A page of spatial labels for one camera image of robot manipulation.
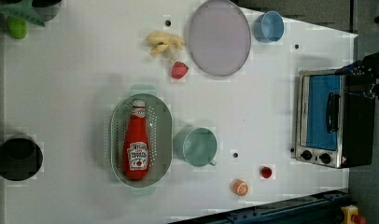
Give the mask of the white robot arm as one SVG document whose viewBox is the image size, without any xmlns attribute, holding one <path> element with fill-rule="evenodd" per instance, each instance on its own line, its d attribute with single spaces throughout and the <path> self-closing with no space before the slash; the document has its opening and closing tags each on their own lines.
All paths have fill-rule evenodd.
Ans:
<svg viewBox="0 0 379 224">
<path fill-rule="evenodd" d="M 334 75 L 344 77 L 345 93 L 379 100 L 379 52 L 337 69 Z"/>
</svg>

